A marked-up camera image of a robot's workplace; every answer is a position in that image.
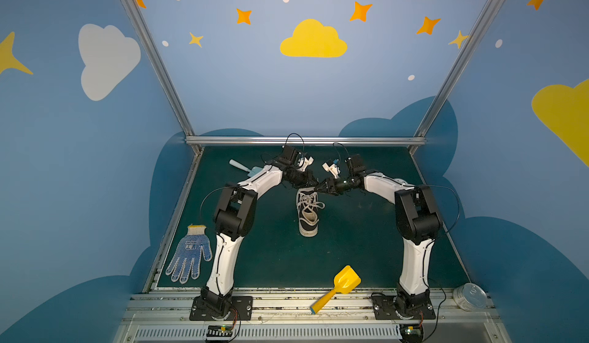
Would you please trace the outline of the black white canvas sneaker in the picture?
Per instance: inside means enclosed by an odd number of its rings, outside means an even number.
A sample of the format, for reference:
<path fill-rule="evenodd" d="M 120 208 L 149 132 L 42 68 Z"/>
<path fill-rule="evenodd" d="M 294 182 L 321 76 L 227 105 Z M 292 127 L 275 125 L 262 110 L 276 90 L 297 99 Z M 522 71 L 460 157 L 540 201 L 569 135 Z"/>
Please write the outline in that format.
<path fill-rule="evenodd" d="M 299 189 L 296 195 L 296 207 L 299 221 L 299 232 L 304 237 L 314 237 L 318 233 L 318 211 L 325 204 L 318 200 L 318 193 L 312 188 Z"/>

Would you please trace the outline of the white shoelace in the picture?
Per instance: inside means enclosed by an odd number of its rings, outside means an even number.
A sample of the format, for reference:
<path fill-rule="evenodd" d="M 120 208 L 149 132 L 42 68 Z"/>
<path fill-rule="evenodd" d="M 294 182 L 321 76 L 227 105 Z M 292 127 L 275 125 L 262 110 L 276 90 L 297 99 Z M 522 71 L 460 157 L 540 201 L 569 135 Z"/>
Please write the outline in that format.
<path fill-rule="evenodd" d="M 325 204 L 318 200 L 318 193 L 314 191 L 299 191 L 296 197 L 299 220 L 308 226 L 318 223 L 318 210 L 325 209 Z"/>

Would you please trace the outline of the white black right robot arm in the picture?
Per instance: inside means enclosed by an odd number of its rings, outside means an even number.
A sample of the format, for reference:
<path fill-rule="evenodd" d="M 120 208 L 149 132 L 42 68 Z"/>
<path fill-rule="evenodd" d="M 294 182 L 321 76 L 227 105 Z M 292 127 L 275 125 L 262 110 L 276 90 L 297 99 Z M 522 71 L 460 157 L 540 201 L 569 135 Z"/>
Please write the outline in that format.
<path fill-rule="evenodd" d="M 430 304 L 429 261 L 444 221 L 431 185 L 414 185 L 375 172 L 320 182 L 316 191 L 340 195 L 353 189 L 376 194 L 395 206 L 396 226 L 403 238 L 403 269 L 397 285 L 397 308 L 406 311 Z"/>

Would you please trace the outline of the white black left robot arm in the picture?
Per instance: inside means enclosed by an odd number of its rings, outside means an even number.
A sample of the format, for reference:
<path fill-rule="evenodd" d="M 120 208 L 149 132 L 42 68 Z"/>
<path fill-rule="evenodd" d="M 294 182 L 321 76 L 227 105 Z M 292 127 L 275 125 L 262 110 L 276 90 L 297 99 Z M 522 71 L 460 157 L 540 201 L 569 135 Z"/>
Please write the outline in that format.
<path fill-rule="evenodd" d="M 325 205 L 318 200 L 315 187 L 318 180 L 312 170 L 266 165 L 247 180 L 230 185 L 222 191 L 215 212 L 216 252 L 212 274 L 200 298 L 219 311 L 230 307 L 234 286 L 234 272 L 239 248 L 253 227 L 257 201 L 267 191 L 287 180 L 298 189 L 296 206 L 299 231 L 304 237 L 318 233 L 318 210 Z"/>

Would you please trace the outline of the light blue toy shovel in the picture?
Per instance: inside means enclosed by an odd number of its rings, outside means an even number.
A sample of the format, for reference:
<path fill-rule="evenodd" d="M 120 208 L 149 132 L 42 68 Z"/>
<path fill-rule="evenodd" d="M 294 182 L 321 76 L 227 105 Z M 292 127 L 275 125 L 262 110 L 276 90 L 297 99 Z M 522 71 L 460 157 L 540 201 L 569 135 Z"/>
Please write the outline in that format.
<path fill-rule="evenodd" d="M 254 177 L 262 170 L 262 168 L 260 168 L 260 167 L 248 168 L 245 165 L 243 165 L 233 159 L 231 159 L 229 161 L 229 164 L 237 169 L 240 169 L 241 171 L 245 171 L 247 173 L 248 177 Z"/>

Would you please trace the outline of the yellow toy shovel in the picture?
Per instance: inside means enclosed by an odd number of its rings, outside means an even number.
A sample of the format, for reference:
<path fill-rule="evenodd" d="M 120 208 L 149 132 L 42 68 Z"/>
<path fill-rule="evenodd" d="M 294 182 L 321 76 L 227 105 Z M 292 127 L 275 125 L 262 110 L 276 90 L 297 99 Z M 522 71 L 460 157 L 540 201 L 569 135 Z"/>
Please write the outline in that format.
<path fill-rule="evenodd" d="M 334 277 L 334 287 L 310 307 L 311 314 L 317 315 L 336 294 L 348 294 L 358 287 L 360 283 L 361 278 L 352 267 L 345 266 L 345 268 Z"/>

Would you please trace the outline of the blue dotted work glove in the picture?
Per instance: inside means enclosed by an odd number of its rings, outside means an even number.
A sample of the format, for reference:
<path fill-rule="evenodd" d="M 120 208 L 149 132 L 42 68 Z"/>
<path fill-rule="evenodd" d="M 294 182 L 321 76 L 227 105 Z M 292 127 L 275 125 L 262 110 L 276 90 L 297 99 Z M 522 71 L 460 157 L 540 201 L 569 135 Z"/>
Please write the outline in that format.
<path fill-rule="evenodd" d="M 190 279 L 199 278 L 203 260 L 210 262 L 212 259 L 213 251 L 206 235 L 206 226 L 190 225 L 187 235 L 178 243 L 165 274 L 173 283 L 184 285 Z"/>

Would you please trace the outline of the electronics board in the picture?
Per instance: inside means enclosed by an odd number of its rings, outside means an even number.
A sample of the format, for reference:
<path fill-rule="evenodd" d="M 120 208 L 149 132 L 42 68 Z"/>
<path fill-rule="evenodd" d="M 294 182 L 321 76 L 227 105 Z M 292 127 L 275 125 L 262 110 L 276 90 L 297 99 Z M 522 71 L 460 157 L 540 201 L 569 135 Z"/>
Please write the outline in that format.
<path fill-rule="evenodd" d="M 424 340 L 423 326 L 400 325 L 401 343 L 422 343 Z"/>
<path fill-rule="evenodd" d="M 209 325 L 206 327 L 205 342 L 229 342 L 234 338 L 236 328 L 229 325 Z"/>

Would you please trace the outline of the left electronics board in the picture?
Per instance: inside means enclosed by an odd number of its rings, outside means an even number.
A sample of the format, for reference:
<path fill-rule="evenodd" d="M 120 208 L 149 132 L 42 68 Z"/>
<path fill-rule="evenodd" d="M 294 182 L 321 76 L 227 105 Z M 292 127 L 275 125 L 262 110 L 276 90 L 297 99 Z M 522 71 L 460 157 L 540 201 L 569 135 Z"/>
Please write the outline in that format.
<path fill-rule="evenodd" d="M 236 328 L 229 325 L 209 325 L 206 327 L 205 342 L 229 342 L 234 338 Z"/>

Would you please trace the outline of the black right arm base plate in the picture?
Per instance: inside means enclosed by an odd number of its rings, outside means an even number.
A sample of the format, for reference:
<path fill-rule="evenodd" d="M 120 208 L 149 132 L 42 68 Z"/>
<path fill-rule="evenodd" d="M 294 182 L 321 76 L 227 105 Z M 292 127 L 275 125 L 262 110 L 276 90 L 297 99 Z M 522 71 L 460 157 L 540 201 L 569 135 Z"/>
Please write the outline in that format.
<path fill-rule="evenodd" d="M 385 295 L 382 292 L 371 294 L 372 309 L 376 320 L 435 320 L 437 315 L 431 304 L 418 307 L 402 314 L 397 308 L 397 297 Z"/>

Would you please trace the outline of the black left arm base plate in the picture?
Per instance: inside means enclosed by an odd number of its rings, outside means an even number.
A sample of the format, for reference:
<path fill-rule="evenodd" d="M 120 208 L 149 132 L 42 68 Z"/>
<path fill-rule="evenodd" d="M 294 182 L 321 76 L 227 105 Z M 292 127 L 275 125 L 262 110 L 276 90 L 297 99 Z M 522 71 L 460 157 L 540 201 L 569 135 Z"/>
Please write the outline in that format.
<path fill-rule="evenodd" d="M 251 296 L 233 296 L 230 301 L 222 301 L 218 306 L 210 304 L 202 296 L 193 300 L 190 309 L 190 321 L 229 321 L 235 318 L 239 322 L 250 321 L 252 319 L 253 298 Z"/>

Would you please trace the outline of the aluminium front rail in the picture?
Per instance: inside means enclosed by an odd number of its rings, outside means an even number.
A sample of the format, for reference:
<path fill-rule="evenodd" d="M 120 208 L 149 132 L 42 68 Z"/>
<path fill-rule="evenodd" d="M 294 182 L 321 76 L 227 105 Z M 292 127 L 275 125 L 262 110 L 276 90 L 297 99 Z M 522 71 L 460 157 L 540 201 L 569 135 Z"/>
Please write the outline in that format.
<path fill-rule="evenodd" d="M 435 320 L 376 320 L 371 294 L 391 289 L 358 289 L 336 295 L 317 315 L 310 306 L 324 289 L 237 289 L 253 298 L 250 321 L 190 321 L 196 292 L 164 290 L 133 295 L 116 332 L 116 342 L 205 342 L 206 327 L 236 328 L 229 342 L 400 342 L 400 325 L 423 326 L 426 342 L 509 342 L 492 301 L 466 312 L 450 289 L 432 293 Z"/>

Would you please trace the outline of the aluminium right frame post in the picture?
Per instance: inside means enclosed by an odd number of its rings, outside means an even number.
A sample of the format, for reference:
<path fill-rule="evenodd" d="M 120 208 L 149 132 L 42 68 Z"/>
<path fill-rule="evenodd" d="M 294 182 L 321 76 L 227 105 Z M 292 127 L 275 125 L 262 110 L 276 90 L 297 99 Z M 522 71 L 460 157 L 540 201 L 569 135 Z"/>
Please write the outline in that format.
<path fill-rule="evenodd" d="M 419 146 L 424 146 L 426 144 L 426 136 L 429 130 L 432 128 L 433 123 L 442 111 L 442 108 L 446 104 L 449 96 L 452 93 L 452 90 L 454 90 L 456 84 L 460 80 L 460 77 L 466 70 L 470 59 L 475 54 L 475 51 L 477 50 L 480 42 L 483 40 L 487 30 L 492 25 L 492 22 L 499 13 L 499 10 L 501 10 L 501 7 L 505 1 L 506 0 L 486 1 L 480 15 L 471 29 L 469 38 L 460 49 L 460 52 L 455 62 L 452 64 L 452 67 L 449 70 L 449 73 L 446 76 L 440 90 L 436 94 L 414 134 L 412 145 L 408 147 L 411 156 L 414 156 Z"/>

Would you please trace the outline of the aluminium frame post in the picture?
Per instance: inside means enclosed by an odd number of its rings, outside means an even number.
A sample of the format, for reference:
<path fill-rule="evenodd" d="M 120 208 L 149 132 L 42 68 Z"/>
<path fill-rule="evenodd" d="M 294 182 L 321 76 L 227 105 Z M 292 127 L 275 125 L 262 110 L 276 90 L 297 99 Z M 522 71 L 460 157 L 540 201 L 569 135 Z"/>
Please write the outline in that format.
<path fill-rule="evenodd" d="M 452 90 L 454 90 L 456 84 L 460 80 L 460 77 L 466 70 L 470 59 L 475 54 L 475 51 L 477 50 L 480 42 L 483 40 L 487 30 L 492 25 L 492 22 L 499 13 L 499 10 L 501 10 L 501 7 L 505 1 L 506 0 L 486 1 L 480 15 L 471 29 L 469 38 L 460 49 L 460 52 L 455 62 L 452 64 L 452 67 L 449 70 L 449 73 L 446 76 L 440 90 L 436 94 L 414 134 L 412 145 L 408 147 L 411 156 L 414 156 L 419 146 L 424 146 L 426 144 L 426 136 L 429 130 L 432 128 L 433 123 L 442 111 L 442 108 L 446 104 L 449 96 L 452 93 Z"/>
<path fill-rule="evenodd" d="M 178 120 L 179 125 L 185 134 L 185 142 L 193 149 L 193 152 L 197 156 L 200 156 L 202 154 L 201 146 L 199 144 L 189 144 L 187 141 L 189 137 L 194 136 L 193 127 L 190 124 L 190 119 L 188 118 L 181 99 L 179 98 L 177 90 L 173 85 L 170 74 L 164 65 L 164 61 L 162 60 L 161 55 L 157 50 L 153 36 L 151 35 L 150 30 L 148 29 L 145 19 L 141 13 L 141 8 L 138 6 L 136 0 L 120 1 L 125 8 L 127 16 L 130 19 L 139 40 L 141 41 L 141 45 L 144 48 L 148 59 L 150 60 L 156 77 L 158 78 L 158 81 L 163 88 L 165 95 L 167 96 L 168 102 L 170 103 L 170 106 L 176 115 L 176 119 Z"/>

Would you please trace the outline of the aluminium left frame post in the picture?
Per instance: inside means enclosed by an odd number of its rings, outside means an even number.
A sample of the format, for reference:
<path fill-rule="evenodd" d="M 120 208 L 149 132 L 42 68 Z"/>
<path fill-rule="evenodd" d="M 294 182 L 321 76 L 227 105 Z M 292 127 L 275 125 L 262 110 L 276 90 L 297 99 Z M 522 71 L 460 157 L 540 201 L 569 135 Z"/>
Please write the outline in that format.
<path fill-rule="evenodd" d="M 170 106 L 176 115 L 176 119 L 178 120 L 179 125 L 185 134 L 185 142 L 193 149 L 193 152 L 197 156 L 200 156 L 202 154 L 201 146 L 199 144 L 189 144 L 187 141 L 189 137 L 194 136 L 193 127 L 190 124 L 190 119 L 188 118 L 181 99 L 179 98 L 177 90 L 173 85 L 170 74 L 164 65 L 164 61 L 162 60 L 161 55 L 157 50 L 153 36 L 151 35 L 150 30 L 148 29 L 145 19 L 141 13 L 141 8 L 138 6 L 136 0 L 120 1 L 125 8 L 127 16 L 130 19 L 139 40 L 141 41 L 141 45 L 144 48 L 148 59 L 150 60 L 156 77 L 158 78 L 158 81 L 163 88 L 165 95 L 167 96 L 168 102 L 170 103 Z"/>

